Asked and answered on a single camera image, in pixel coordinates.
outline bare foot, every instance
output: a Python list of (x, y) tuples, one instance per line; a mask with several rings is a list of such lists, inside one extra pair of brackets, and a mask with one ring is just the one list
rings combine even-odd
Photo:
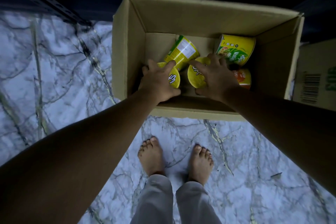
[(153, 174), (165, 175), (162, 149), (155, 136), (142, 143), (138, 158), (148, 176)]
[(208, 181), (212, 168), (213, 160), (210, 151), (196, 144), (189, 161), (188, 181), (199, 182), (204, 186)]

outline nutrition label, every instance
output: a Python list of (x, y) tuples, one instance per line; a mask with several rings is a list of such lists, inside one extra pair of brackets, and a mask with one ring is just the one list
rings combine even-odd
[(182, 52), (187, 59), (189, 59), (196, 52), (196, 50), (185, 39), (182, 39), (182, 41), (177, 46), (177, 49)]

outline pants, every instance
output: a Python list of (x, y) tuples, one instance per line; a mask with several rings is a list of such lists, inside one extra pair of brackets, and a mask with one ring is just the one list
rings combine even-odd
[[(221, 224), (209, 196), (198, 182), (187, 182), (176, 192), (182, 224)], [(163, 175), (151, 175), (143, 188), (131, 224), (172, 224), (173, 189)]]

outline marble floor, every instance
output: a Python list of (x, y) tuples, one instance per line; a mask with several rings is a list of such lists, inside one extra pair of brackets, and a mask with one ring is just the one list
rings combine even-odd
[[(118, 102), (111, 22), (0, 13), (0, 165), (46, 135)], [(212, 150), (205, 188), (222, 223), (336, 223), (336, 200), (247, 122), (149, 116), (80, 223), (129, 223), (146, 175), (141, 142), (158, 137), (174, 192), (195, 143)], [(174, 201), (174, 223), (180, 217)]]

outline cardboard box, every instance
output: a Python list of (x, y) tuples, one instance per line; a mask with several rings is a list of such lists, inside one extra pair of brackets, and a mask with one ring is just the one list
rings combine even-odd
[(300, 48), (293, 101), (336, 111), (336, 39)]
[[(201, 56), (214, 52), (222, 34), (254, 36), (257, 44), (246, 66), (252, 88), (286, 98), (298, 56), (303, 17), (295, 11), (211, 0), (123, 0), (113, 21), (112, 87), (119, 99), (137, 90), (141, 67), (149, 58), (160, 62), (179, 35)], [(209, 120), (244, 120), (226, 105), (197, 96), (180, 72), (182, 95), (160, 103), (155, 116)]]

